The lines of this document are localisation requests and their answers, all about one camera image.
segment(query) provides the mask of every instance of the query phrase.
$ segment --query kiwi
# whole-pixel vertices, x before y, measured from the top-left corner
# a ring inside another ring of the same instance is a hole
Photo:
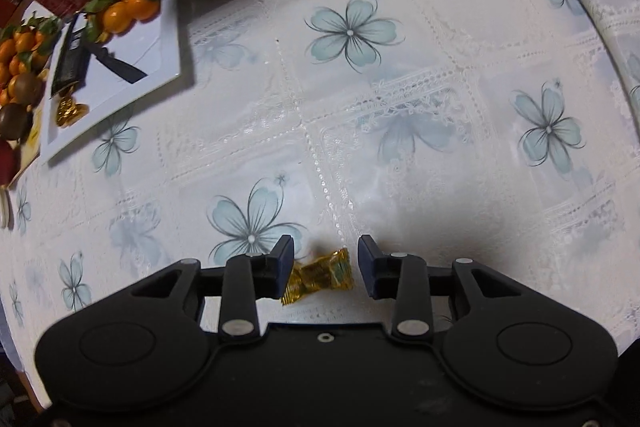
[[[15,77],[13,92],[20,105],[37,105],[42,95],[42,81],[33,73],[21,73]]]
[[[0,137],[17,140],[24,136],[29,124],[27,110],[18,103],[8,103],[0,107]]]

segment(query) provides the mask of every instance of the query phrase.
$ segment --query red fruit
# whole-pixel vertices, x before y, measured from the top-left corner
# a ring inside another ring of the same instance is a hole
[[[8,185],[18,172],[15,152],[6,140],[0,140],[0,185]]]

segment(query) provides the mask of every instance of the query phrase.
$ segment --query white tray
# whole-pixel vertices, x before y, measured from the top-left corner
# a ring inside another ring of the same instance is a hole
[[[49,161],[73,140],[117,110],[129,105],[148,92],[158,89],[180,75],[178,47],[177,0],[162,0],[158,17],[147,22],[136,22],[125,35],[113,36],[106,44],[116,58],[144,71],[147,76],[129,84],[91,57],[84,87],[74,93],[76,103],[89,106],[89,113],[69,127],[56,125],[59,97],[50,98],[51,83],[58,66],[60,49],[68,25],[51,57],[50,74],[45,91],[46,101],[40,133],[40,158]]]

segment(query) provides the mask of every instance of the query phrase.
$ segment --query white tablecloth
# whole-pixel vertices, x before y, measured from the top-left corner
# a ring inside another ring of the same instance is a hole
[[[0,294],[38,397],[32,354],[51,323],[183,257],[215,266],[281,233],[299,258],[346,245],[353,260],[362,233],[433,265],[475,258],[625,349],[640,9],[583,1],[614,31],[624,83],[579,0],[182,0],[182,78],[11,194]],[[388,319],[357,282],[260,301],[262,325]]]

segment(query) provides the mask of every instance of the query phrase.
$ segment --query tablecloth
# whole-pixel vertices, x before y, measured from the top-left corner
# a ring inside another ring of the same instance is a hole
[[[11,193],[0,295],[38,397],[50,324],[178,259],[219,266],[282,233],[302,261],[346,246],[353,262],[362,233],[435,266],[477,259],[625,349],[639,331],[640,49],[633,4],[616,11],[628,47],[612,62],[589,15],[600,24],[604,1],[233,0],[202,14],[181,0],[182,78]],[[352,291],[260,300],[262,327],[388,321],[355,272]]]

